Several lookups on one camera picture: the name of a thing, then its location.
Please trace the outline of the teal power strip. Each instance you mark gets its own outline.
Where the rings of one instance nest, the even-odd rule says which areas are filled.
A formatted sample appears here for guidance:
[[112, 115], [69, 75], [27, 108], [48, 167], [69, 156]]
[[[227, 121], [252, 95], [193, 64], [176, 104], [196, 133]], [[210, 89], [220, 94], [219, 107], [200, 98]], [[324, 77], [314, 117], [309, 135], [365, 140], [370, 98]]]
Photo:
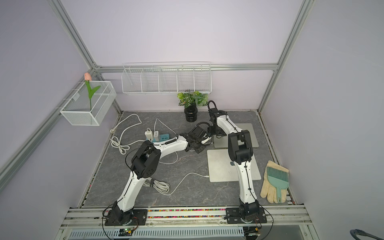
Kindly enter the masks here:
[[160, 141], [159, 142], [167, 141], [169, 139], [170, 139], [169, 134], [162, 134], [162, 135], [160, 135]]

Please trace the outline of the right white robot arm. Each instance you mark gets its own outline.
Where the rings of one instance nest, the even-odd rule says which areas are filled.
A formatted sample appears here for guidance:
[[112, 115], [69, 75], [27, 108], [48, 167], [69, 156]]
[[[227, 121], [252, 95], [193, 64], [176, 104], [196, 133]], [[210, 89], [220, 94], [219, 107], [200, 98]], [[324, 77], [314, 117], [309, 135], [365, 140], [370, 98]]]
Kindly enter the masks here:
[[211, 126], [211, 135], [228, 137], [228, 155], [235, 165], [240, 186], [240, 219], [245, 222], [253, 221], [260, 213], [260, 204], [254, 191], [251, 173], [251, 161], [254, 156], [251, 134], [248, 130], [238, 127], [228, 116], [228, 113], [219, 110], [214, 101], [208, 101]]

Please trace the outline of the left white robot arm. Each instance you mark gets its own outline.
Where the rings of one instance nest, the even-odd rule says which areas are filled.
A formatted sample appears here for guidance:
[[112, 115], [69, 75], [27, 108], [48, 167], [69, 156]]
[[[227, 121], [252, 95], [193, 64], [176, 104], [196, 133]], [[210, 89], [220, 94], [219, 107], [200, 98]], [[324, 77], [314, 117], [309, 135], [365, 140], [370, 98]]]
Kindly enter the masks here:
[[194, 150], [201, 153], [210, 144], [212, 135], [208, 130], [195, 126], [190, 132], [162, 142], [146, 140], [134, 152], [129, 165], [130, 175], [120, 197], [103, 214], [106, 226], [141, 225], [142, 218], [134, 213], [136, 198], [146, 181], [156, 172], [160, 159], [170, 154]]

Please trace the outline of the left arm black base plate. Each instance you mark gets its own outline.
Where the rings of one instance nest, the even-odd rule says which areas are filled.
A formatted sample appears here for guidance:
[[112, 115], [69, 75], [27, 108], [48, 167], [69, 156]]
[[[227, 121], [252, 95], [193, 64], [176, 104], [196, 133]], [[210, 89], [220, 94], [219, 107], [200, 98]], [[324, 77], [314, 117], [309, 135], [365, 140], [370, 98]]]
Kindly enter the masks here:
[[109, 210], [106, 226], [143, 226], [146, 224], [148, 211], [145, 209], [133, 209], [127, 212]]

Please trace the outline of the white square laptop charger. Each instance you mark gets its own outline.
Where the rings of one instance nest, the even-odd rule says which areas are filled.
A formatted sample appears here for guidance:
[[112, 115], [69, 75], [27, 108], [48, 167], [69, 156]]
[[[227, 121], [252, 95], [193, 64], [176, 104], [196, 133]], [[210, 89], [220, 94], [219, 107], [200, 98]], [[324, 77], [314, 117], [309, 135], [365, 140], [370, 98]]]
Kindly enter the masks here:
[[147, 130], [145, 131], [145, 136], [146, 136], [146, 139], [147, 139], [148, 141], [150, 141], [150, 142], [152, 142], [153, 139], [154, 139], [154, 134], [153, 134], [152, 130], [150, 130], [150, 129], [147, 129]]

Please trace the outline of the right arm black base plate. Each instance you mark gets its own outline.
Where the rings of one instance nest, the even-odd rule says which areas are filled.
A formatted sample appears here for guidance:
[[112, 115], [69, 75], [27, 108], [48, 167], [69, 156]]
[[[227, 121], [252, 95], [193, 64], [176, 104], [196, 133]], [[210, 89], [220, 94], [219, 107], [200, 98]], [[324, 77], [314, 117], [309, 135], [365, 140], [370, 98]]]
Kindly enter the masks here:
[[239, 207], [226, 208], [224, 219], [228, 224], [265, 224], [267, 223], [267, 214], [263, 208], [258, 213], [250, 216], [243, 216]]

